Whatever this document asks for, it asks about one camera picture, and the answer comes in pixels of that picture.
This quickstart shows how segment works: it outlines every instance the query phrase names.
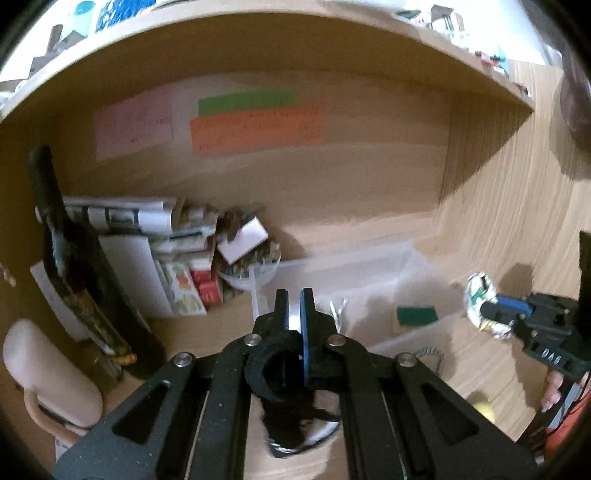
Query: orange clothing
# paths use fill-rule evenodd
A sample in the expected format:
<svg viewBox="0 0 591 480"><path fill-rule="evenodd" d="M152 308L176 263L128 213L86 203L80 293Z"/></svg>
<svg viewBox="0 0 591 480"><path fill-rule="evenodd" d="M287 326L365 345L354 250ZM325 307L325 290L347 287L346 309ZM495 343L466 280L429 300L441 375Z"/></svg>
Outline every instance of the orange clothing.
<svg viewBox="0 0 591 480"><path fill-rule="evenodd" d="M564 439L569 435L573 426L579 421L585 405L589 401L589 392L577 403L573 409L568 413L562 424L555 430L546 429L546 443L544 447L544 459L549 460Z"/></svg>

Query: green sponge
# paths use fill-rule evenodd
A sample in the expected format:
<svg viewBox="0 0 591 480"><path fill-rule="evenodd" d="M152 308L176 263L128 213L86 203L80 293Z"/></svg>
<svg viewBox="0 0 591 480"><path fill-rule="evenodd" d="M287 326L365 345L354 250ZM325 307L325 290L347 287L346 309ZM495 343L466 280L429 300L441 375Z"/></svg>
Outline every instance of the green sponge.
<svg viewBox="0 0 591 480"><path fill-rule="evenodd" d="M422 327L438 320L433 307L398 307L396 317L398 323L405 327Z"/></svg>

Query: human hand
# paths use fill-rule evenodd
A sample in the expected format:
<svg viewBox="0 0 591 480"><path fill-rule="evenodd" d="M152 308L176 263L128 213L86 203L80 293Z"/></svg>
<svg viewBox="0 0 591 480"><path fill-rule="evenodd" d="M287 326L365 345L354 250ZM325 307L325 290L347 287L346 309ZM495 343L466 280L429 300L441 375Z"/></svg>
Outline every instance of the human hand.
<svg viewBox="0 0 591 480"><path fill-rule="evenodd" d="M582 397L583 395L585 395L589 389L591 388L589 385L587 384L587 380L589 378L589 373L585 374L585 376L581 379L581 381L579 382L579 385L581 385L581 387L585 387L585 392L582 392L580 394L580 397ZM558 389L560 388L560 386L562 385L562 382L564 381L564 376L558 372L550 372L548 374L548 376L546 377L546 381L548 382L548 386L546 388L546 391L544 393L544 397L542 398L542 411L547 411L549 409L551 409L554 405L556 405L559 401L560 401L560 392L558 391Z"/></svg>

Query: crumpled foil wrapper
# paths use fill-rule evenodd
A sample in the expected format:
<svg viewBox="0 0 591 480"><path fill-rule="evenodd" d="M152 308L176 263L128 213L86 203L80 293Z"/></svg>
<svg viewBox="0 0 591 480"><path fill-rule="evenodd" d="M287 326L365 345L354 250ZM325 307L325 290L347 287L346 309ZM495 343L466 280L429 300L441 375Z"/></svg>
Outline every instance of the crumpled foil wrapper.
<svg viewBox="0 0 591 480"><path fill-rule="evenodd" d="M504 323L484 318L480 313L482 304L486 301L496 303L496 288L491 278L484 272L478 272L468 278L464 291L466 314L470 323L483 332L490 332L495 338L507 338L511 327Z"/></svg>

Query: clear plastic bin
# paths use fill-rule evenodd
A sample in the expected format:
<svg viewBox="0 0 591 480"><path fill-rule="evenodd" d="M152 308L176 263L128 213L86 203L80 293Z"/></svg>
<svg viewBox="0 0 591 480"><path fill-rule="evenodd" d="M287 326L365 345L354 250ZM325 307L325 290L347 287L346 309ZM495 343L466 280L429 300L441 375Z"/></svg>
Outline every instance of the clear plastic bin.
<svg viewBox="0 0 591 480"><path fill-rule="evenodd" d="M275 291L284 288L290 297L290 328L299 330L300 291L307 287L314 290L317 308L326 313L329 301L337 307L348 300L341 333L368 349L395 338L392 322L398 306L432 306L439 322L463 310L461 292L410 242L403 242L283 262L275 277L252 293L254 317L270 312Z"/></svg>

